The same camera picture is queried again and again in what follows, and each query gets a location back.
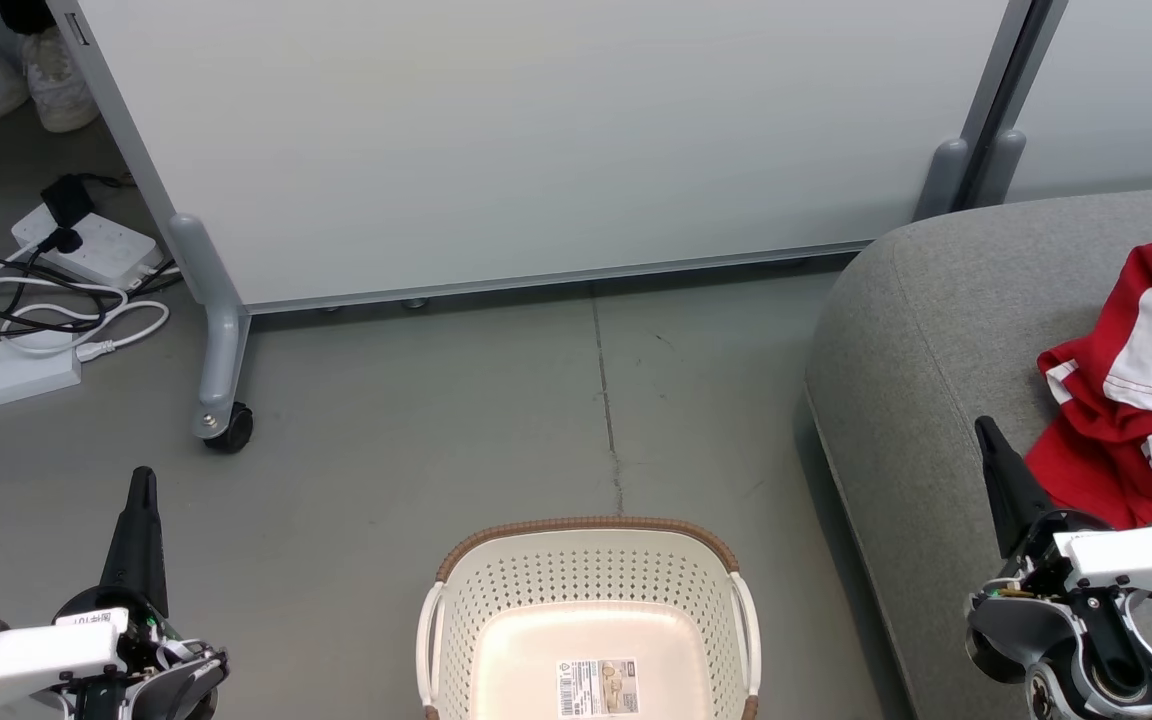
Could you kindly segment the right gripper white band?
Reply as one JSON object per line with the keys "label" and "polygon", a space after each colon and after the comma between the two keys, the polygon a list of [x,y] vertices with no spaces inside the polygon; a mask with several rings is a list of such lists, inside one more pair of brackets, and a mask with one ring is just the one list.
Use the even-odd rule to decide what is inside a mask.
{"label": "right gripper white band", "polygon": [[1006,560],[998,577],[973,593],[973,602],[1073,602],[1089,593],[1152,597],[1152,526],[1114,530],[1085,511],[1053,510],[996,420],[979,416],[973,430],[998,553]]}

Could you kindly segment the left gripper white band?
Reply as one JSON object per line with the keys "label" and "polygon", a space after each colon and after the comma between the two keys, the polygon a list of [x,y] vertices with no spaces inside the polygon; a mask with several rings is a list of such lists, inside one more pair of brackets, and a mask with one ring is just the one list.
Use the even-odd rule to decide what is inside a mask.
{"label": "left gripper white band", "polygon": [[229,655],[166,620],[154,470],[132,470],[100,584],[47,626],[0,620],[0,719],[210,719]]}

